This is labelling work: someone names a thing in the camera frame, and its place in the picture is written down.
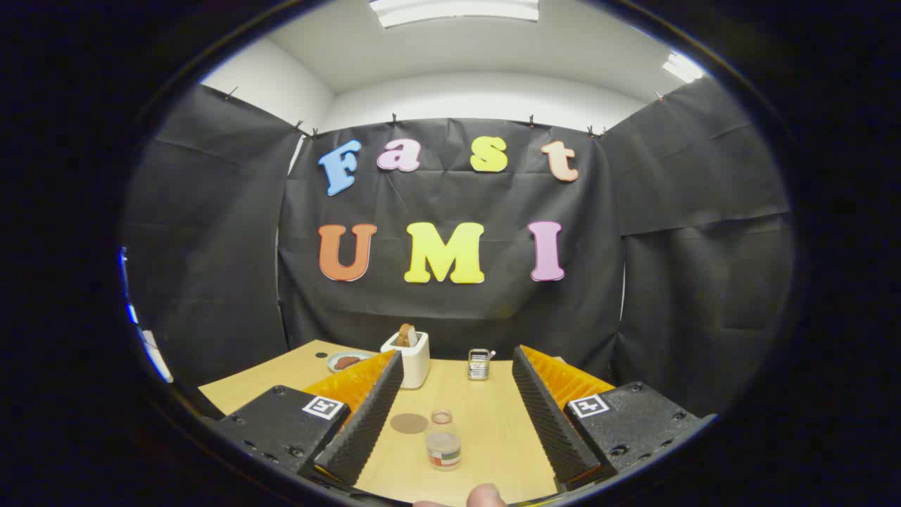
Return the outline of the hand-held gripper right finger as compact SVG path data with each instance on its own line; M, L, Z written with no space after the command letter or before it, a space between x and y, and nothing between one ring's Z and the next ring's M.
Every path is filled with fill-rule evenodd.
M562 493L643 468L717 419L647 383L614 386L524 344L512 353L512 377Z

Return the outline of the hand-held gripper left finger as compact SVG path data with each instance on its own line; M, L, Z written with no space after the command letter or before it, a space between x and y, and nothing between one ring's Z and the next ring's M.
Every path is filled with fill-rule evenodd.
M403 359L387 351L303 389L268 388L211 427L284 474L353 487L402 381Z

